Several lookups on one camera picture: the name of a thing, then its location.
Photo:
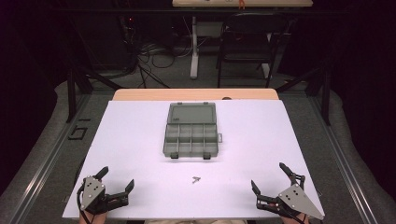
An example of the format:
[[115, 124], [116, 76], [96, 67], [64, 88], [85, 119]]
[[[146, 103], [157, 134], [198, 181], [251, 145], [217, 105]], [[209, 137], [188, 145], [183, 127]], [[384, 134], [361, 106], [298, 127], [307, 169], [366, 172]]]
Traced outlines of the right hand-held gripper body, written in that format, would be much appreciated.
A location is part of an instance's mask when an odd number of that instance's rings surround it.
[[305, 194], [299, 184], [293, 184], [287, 189], [281, 191], [277, 195], [277, 198], [281, 201], [280, 206], [288, 215], [304, 213], [319, 220], [324, 218], [324, 215]]

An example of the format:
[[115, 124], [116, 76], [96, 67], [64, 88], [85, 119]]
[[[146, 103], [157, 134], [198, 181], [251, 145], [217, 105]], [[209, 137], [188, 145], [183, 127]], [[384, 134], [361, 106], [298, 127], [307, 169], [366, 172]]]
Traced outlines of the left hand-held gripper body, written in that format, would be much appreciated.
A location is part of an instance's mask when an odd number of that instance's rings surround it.
[[104, 214], [106, 208], [106, 186], [95, 176], [83, 180], [82, 197], [78, 197], [78, 208], [93, 215]]

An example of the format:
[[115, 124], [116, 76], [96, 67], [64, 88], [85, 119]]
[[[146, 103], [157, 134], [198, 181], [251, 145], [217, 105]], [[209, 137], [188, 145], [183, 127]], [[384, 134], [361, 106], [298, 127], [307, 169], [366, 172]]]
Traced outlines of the grey plastic compartment box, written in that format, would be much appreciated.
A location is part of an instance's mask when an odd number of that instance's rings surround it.
[[214, 103], [170, 104], [163, 142], [165, 157], [210, 160], [219, 154], [219, 138]]

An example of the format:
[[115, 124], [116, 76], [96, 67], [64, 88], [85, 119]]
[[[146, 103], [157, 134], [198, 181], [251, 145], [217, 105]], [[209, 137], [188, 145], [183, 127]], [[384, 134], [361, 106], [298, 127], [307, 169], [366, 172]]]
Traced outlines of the person's right hand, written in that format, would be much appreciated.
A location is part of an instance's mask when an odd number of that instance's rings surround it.
[[306, 214], [299, 214], [296, 218], [281, 217], [283, 224], [309, 224], [309, 217]]

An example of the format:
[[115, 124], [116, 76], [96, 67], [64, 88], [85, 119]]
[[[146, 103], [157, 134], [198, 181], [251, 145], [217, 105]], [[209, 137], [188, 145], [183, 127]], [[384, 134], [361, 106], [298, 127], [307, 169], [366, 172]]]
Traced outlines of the person's left hand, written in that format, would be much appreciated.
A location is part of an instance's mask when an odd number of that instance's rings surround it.
[[93, 215], [87, 211], [79, 214], [78, 224], [105, 224], [107, 213]]

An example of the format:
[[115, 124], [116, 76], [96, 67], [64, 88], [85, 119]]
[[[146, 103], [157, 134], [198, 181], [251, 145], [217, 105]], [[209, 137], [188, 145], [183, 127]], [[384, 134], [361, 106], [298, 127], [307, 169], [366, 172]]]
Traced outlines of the white table board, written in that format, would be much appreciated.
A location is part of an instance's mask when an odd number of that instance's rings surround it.
[[[167, 101], [111, 101], [80, 175], [107, 166], [106, 192], [124, 190], [133, 179], [129, 204], [109, 213], [116, 219], [264, 219], [256, 207], [253, 180], [275, 197], [290, 181], [279, 164], [309, 171], [279, 100], [218, 100], [219, 154], [210, 160], [163, 155]], [[201, 180], [192, 184], [193, 177]]]

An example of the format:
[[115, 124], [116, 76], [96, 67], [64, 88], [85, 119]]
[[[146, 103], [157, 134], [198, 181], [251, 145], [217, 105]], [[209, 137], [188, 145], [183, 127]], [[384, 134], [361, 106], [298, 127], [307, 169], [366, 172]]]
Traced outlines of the wooden table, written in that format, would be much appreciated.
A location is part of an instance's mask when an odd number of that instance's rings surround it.
[[278, 100], [274, 89], [120, 89], [113, 101]]

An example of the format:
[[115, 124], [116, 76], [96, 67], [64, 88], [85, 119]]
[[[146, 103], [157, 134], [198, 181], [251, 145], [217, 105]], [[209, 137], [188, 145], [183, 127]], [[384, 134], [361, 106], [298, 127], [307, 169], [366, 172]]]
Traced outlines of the dark curtain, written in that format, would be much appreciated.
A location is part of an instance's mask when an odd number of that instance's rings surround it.
[[287, 16], [279, 71], [312, 94], [330, 77], [355, 148], [396, 201], [396, 0], [313, 0]]
[[0, 0], [0, 195], [19, 171], [65, 81], [53, 22], [38, 0]]

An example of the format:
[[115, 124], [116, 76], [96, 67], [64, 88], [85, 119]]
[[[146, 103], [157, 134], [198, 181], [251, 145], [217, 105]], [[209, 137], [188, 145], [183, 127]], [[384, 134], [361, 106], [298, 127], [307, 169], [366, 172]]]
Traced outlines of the black folding chair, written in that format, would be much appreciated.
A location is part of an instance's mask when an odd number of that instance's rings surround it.
[[224, 79], [223, 63], [255, 63], [268, 65], [265, 87], [273, 75], [274, 63], [281, 38], [288, 28], [287, 18], [281, 14], [241, 12], [229, 16], [221, 26], [216, 68], [217, 85]]

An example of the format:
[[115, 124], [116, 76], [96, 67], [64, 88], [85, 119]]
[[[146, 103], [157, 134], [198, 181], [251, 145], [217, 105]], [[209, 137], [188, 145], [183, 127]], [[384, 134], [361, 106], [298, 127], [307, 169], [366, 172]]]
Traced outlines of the white-legged background table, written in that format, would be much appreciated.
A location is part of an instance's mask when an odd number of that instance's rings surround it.
[[[247, 9], [284, 9], [284, 8], [301, 8], [312, 7], [313, 0], [245, 0]], [[184, 9], [239, 9], [238, 0], [172, 0], [172, 6]], [[199, 48], [198, 37], [219, 37], [220, 22], [219, 21], [200, 21], [196, 16], [191, 17], [191, 79], [198, 78], [199, 65]]]

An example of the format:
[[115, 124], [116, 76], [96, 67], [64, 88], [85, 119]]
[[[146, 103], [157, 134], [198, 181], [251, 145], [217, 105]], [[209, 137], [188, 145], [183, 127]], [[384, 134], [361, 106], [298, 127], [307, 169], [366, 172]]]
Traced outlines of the metal floor rail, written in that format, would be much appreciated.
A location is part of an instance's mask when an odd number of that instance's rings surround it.
[[4, 224], [76, 224], [64, 218], [68, 204], [76, 203], [73, 192], [92, 137], [94, 117], [87, 111], [89, 95], [78, 97], [78, 112], [66, 122], [64, 104], [58, 104], [48, 126], [11, 182], [2, 203], [15, 200]]
[[355, 204], [360, 214], [363, 224], [378, 224], [375, 214], [362, 191], [361, 185], [359, 184], [357, 177], [353, 173], [347, 161], [347, 157], [336, 138], [336, 135], [332, 129], [332, 125], [322, 116], [321, 104], [319, 103], [319, 100], [316, 97], [309, 97], [308, 101], [313, 107], [314, 112], [319, 119], [319, 123], [323, 131], [326, 133], [326, 136], [331, 144], [331, 150], [335, 162], [341, 173], [341, 176], [344, 179], [344, 182], [346, 183], [346, 187], [353, 200], [353, 203]]

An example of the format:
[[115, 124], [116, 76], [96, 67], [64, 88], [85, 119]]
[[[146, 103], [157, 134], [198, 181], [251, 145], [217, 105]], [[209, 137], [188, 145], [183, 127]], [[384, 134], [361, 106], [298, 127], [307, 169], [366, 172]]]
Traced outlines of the black metal frame strut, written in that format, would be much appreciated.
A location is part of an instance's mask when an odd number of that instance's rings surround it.
[[109, 88], [117, 91], [121, 89], [119, 84], [99, 75], [91, 69], [88, 69], [82, 65], [72, 67], [67, 73], [67, 96], [68, 96], [68, 118], [67, 123], [71, 122], [74, 116], [78, 112], [77, 100], [76, 100], [76, 87], [83, 94], [91, 94], [93, 91], [93, 86], [89, 81], [89, 78], [98, 80], [99, 82], [105, 84]]
[[330, 126], [329, 109], [330, 109], [330, 93], [331, 93], [331, 77], [332, 69], [326, 66], [316, 67], [309, 72], [292, 79], [286, 84], [276, 88], [277, 92], [284, 92], [291, 87], [296, 86], [303, 80], [308, 79], [308, 85], [305, 88], [305, 94], [307, 96], [317, 96], [318, 91], [322, 90], [321, 93], [321, 107], [320, 115], [326, 125]]

